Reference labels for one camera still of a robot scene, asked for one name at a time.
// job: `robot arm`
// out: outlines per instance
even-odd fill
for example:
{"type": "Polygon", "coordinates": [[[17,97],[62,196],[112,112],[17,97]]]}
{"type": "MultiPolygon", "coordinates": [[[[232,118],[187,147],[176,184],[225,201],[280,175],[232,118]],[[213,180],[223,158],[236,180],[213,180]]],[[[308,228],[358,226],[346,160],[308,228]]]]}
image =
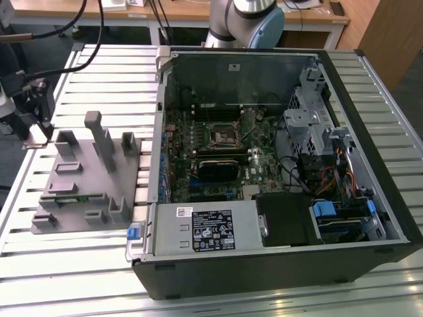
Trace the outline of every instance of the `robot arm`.
{"type": "Polygon", "coordinates": [[[213,0],[208,48],[274,48],[285,24],[276,0],[213,0]]]}

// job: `aluminum extrusion table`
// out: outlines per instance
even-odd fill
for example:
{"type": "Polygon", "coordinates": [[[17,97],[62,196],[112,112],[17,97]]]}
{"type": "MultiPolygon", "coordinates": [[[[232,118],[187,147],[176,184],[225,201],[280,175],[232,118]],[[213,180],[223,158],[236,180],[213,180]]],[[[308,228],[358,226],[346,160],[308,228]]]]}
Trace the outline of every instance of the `aluminum extrusion table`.
{"type": "MultiPolygon", "coordinates": [[[[72,52],[84,63],[94,46],[72,52]]],[[[62,75],[55,92],[55,135],[78,138],[88,110],[119,135],[143,139],[135,217],[146,214],[155,99],[156,48],[104,45],[84,71],[62,75]]],[[[423,229],[423,146],[367,62],[330,52],[338,72],[416,222],[423,229]]],[[[344,118],[335,106],[340,123],[344,118]]],[[[421,316],[423,250],[384,264],[354,283],[184,300],[151,300],[125,260],[126,231],[33,235],[31,219],[56,148],[29,150],[0,213],[0,316],[421,316]]]]}

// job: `power supply label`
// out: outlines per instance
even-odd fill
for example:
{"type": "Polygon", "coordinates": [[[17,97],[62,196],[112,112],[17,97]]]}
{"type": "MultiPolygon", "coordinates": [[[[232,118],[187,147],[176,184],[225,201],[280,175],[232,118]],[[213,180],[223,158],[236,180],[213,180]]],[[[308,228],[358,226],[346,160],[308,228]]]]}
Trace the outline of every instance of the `power supply label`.
{"type": "Polygon", "coordinates": [[[234,250],[232,210],[193,211],[192,249],[195,252],[234,250]]]}

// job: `barcode label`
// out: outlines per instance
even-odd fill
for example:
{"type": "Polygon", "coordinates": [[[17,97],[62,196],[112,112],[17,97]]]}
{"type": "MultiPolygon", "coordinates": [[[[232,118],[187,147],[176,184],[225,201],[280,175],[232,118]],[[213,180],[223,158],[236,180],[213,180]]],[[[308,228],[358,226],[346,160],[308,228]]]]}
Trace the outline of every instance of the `barcode label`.
{"type": "Polygon", "coordinates": [[[177,207],[176,216],[177,217],[191,217],[192,207],[177,207]]]}

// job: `orange wire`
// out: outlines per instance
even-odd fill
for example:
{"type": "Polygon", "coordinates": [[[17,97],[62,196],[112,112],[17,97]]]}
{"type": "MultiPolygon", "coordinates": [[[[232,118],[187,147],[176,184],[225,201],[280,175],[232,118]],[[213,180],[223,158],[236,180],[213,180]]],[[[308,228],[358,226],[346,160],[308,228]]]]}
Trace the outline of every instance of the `orange wire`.
{"type": "Polygon", "coordinates": [[[332,168],[333,168],[333,166],[329,166],[329,167],[326,167],[326,168],[323,170],[321,185],[323,185],[323,183],[325,182],[325,174],[326,174],[326,172],[327,172],[328,170],[331,170],[332,168]]]}

